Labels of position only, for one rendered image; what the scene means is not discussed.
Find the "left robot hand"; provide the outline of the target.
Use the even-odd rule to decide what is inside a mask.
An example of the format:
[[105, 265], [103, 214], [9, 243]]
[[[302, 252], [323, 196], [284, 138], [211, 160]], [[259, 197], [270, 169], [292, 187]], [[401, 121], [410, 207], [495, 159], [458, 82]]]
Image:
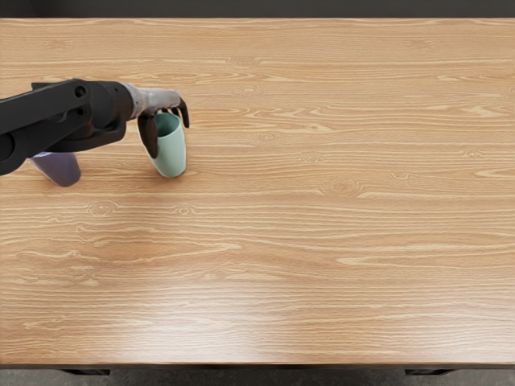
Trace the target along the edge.
[[157, 158], [158, 132], [155, 115], [159, 111], [172, 112], [183, 120], [186, 128], [190, 127], [187, 104], [180, 94], [173, 89], [139, 88], [131, 83], [123, 83], [133, 101], [131, 120], [136, 119], [138, 132], [147, 153]]

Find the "mint green cup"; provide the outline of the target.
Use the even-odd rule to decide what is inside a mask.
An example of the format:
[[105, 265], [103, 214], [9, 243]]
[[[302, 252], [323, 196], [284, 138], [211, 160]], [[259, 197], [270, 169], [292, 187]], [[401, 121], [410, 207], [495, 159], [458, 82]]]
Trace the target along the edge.
[[173, 113], [157, 113], [138, 118], [138, 132], [156, 170], [175, 178], [186, 170], [186, 144], [183, 126]]

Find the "lavender purple cup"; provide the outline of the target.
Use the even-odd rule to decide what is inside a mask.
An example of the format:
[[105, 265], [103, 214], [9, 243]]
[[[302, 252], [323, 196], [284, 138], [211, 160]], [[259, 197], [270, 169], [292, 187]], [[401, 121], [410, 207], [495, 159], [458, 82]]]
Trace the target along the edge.
[[61, 187], [70, 187], [81, 177], [80, 165], [73, 153], [43, 152], [29, 161], [42, 175]]

